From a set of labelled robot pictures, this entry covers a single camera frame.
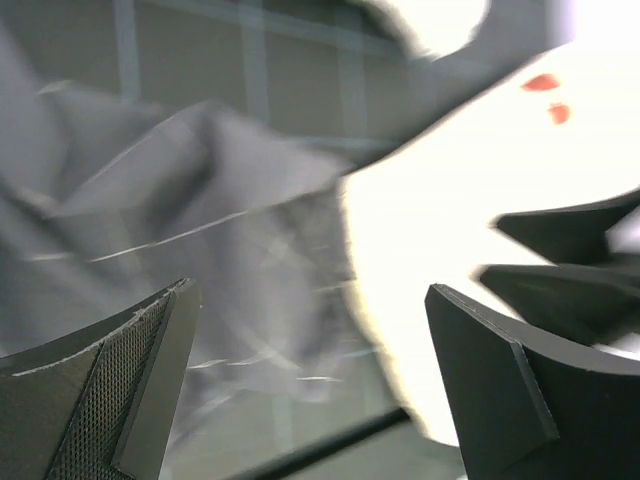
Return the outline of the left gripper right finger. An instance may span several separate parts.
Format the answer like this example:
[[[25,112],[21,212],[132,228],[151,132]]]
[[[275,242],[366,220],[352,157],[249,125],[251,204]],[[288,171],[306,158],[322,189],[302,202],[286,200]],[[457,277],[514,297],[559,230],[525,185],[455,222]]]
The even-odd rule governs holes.
[[[430,286],[425,307],[469,478],[638,478],[638,362],[446,285]]]

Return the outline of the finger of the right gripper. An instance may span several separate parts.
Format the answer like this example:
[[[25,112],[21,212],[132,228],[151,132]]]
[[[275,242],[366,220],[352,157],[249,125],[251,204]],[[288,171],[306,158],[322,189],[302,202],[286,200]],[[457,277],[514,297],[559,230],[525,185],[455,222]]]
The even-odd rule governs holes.
[[[583,345],[639,331],[639,278],[578,265],[491,265],[479,281],[527,323]]]
[[[608,261],[606,232],[639,206],[639,191],[583,205],[508,213],[496,227],[556,264],[595,265]]]

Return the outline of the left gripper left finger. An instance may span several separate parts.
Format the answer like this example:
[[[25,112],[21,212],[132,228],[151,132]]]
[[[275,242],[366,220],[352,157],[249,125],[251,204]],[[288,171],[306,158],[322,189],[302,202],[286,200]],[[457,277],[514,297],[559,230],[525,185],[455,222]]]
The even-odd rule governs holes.
[[[2,478],[158,478],[200,308],[184,279],[2,358]]]

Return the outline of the cream bear print pillow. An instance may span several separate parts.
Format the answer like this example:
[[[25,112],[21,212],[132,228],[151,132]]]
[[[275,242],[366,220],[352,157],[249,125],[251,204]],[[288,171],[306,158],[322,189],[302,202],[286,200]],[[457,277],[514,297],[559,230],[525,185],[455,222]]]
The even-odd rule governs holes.
[[[552,49],[381,161],[346,176],[347,305],[421,433],[456,445],[424,299],[446,284],[503,314],[488,264],[540,265],[505,213],[608,199],[639,184],[639,57]]]

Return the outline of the grey checked pillowcase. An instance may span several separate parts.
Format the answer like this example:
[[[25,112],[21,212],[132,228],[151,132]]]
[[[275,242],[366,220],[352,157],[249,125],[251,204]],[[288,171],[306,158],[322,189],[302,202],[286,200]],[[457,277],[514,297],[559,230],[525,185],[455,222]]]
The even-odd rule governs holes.
[[[1,350],[182,278],[202,309],[170,442],[241,391],[324,401],[351,324],[348,161],[214,101],[179,111],[45,83],[1,35]]]

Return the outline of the white plain pillow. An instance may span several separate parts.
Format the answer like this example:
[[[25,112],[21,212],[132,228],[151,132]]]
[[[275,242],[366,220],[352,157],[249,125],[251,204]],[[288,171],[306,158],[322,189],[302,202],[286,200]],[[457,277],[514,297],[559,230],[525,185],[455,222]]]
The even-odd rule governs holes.
[[[430,60],[468,46],[491,8],[489,0],[364,0],[353,4],[371,14],[410,58]]]

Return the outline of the black grid cutting mat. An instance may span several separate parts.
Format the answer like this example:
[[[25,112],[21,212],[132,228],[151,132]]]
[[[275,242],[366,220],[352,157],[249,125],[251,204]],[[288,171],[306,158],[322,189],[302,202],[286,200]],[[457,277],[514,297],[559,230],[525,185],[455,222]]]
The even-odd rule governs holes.
[[[179,111],[214,101],[350,171],[410,139],[496,77],[484,46],[410,61],[341,1],[5,1],[8,32],[45,83]],[[172,445],[165,479],[248,477],[392,406],[350,317],[321,402],[244,390]]]

